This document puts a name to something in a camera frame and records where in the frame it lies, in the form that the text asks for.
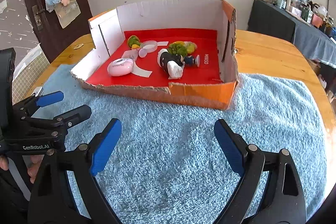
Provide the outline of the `person's left hand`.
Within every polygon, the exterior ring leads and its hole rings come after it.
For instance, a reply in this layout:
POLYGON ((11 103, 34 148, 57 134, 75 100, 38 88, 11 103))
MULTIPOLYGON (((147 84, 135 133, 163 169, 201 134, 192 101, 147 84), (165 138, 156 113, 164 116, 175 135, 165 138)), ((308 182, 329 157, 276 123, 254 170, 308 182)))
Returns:
MULTIPOLYGON (((30 156, 31 164, 27 168, 27 173, 30 176, 30 182, 33 184, 35 182, 36 176, 38 174, 39 167, 41 166, 43 155, 34 155, 30 156)), ((0 157, 0 166, 4 171, 9 170, 9 161, 7 157, 1 155, 0 157)))

